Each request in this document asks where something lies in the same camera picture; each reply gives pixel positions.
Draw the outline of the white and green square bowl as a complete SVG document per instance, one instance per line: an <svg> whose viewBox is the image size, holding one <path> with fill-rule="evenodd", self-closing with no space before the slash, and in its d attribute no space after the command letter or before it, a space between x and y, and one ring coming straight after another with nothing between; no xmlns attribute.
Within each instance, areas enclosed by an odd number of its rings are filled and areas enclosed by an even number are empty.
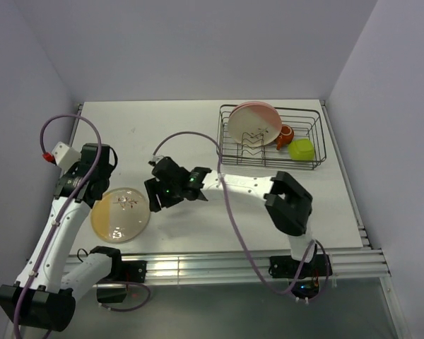
<svg viewBox="0 0 424 339"><path fill-rule="evenodd" d="M290 158L296 161L312 161L315 157L315 149L309 139L295 139L288 145Z"/></svg>

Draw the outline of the orange and black cup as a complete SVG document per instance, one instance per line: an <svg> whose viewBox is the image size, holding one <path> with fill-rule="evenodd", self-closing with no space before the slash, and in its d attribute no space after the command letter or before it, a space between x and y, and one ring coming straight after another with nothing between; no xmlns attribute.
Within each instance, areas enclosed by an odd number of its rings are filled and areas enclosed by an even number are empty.
<svg viewBox="0 0 424 339"><path fill-rule="evenodd" d="M295 132L289 125L282 125L281 131L276 138L276 150L280 150L283 146L288 145L294 139Z"/></svg>

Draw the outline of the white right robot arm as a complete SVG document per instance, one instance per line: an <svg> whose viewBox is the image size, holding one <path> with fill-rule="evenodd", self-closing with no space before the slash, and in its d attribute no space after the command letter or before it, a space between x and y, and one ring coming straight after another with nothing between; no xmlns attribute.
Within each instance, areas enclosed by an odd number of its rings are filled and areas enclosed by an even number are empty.
<svg viewBox="0 0 424 339"><path fill-rule="evenodd" d="M246 177L225 174L208 167L187 170L171 157L159 157L150 162L150 179L144 186L149 209L157 213L185 200L212 201L236 199L263 206L273 226L288 237L293 270L307 275L317 264L317 245L308 228L312 214L312 195L290 174L278 171L272 177Z"/></svg>

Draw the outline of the yellow and cream floral plate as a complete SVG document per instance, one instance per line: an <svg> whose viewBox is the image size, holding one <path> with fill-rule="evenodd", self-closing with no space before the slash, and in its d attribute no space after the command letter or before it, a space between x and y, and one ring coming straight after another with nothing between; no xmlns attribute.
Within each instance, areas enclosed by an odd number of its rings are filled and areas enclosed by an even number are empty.
<svg viewBox="0 0 424 339"><path fill-rule="evenodd" d="M123 243L137 237L149 223L151 212L144 195L129 187L106 192L90 214L91 227L105 242Z"/></svg>

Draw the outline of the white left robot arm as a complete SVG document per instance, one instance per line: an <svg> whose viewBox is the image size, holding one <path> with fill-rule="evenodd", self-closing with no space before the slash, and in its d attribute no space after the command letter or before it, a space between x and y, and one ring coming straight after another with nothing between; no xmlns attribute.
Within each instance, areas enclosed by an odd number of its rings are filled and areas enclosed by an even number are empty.
<svg viewBox="0 0 424 339"><path fill-rule="evenodd" d="M64 267L76 235L95 202L108 190L118 157L107 144L85 144L80 152L59 143L54 157L72 155L58 179L47 223L24 269L12 285L0 287L0 306L16 328L63 331L76 303L96 283L115 282L124 265L118 249L97 246L68 275Z"/></svg>

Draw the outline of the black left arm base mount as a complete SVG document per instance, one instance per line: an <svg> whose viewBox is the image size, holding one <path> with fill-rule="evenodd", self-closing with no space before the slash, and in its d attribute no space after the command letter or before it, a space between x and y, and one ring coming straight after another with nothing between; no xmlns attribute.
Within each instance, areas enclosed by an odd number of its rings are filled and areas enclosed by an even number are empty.
<svg viewBox="0 0 424 339"><path fill-rule="evenodd" d="M96 288L96 299L101 304L122 303L131 288L142 288L146 280L147 261L123 261L116 277L101 280Z"/></svg>

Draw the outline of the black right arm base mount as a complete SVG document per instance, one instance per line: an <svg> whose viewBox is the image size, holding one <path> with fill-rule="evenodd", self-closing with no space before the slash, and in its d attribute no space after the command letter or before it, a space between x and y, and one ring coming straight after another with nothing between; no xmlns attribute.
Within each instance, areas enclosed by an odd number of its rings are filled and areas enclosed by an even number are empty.
<svg viewBox="0 0 424 339"><path fill-rule="evenodd" d="M275 279L292 280L300 265L291 256L271 256L269 258L269 275ZM317 254L309 263L305 263L299 274L298 281L291 293L300 299L316 297L321 289L320 278L330 278L333 274L329 256Z"/></svg>

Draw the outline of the pink and cream floral plate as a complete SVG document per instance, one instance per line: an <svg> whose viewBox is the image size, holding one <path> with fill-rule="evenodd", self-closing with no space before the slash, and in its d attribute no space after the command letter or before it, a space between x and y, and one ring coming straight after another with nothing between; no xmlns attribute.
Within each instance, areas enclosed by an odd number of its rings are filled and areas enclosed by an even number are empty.
<svg viewBox="0 0 424 339"><path fill-rule="evenodd" d="M282 120L276 109L246 106L231 111L227 126L230 137L236 143L261 147L278 137Z"/></svg>

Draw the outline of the black wire dish rack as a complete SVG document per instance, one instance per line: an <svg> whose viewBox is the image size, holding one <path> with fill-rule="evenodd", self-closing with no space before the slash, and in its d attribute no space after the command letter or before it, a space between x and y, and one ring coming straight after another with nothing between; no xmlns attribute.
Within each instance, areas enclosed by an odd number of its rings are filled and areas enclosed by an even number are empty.
<svg viewBox="0 0 424 339"><path fill-rule="evenodd" d="M285 145L276 149L276 142L264 145L264 136L243 134L243 142L233 140L228 131L228 121L235 105L221 105L217 142L224 165L270 167L287 170L314 170L326 161L326 143L322 113L315 109L277 107L281 121L293 129L295 140L311 142L314 155L311 160L294 160Z"/></svg>

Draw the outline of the pink plastic plate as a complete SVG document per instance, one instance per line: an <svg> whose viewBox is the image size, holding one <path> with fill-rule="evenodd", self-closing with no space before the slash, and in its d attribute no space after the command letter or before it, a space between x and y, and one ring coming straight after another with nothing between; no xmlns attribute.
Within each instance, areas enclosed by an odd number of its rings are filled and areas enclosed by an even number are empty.
<svg viewBox="0 0 424 339"><path fill-rule="evenodd" d="M239 105L237 105L232 111L234 112L236 109L240 109L242 107L246 107L246 106L261 106L261 107L268 107L269 109L275 109L272 105L266 103L266 102L262 102L262 101L247 101L247 102L243 102Z"/></svg>

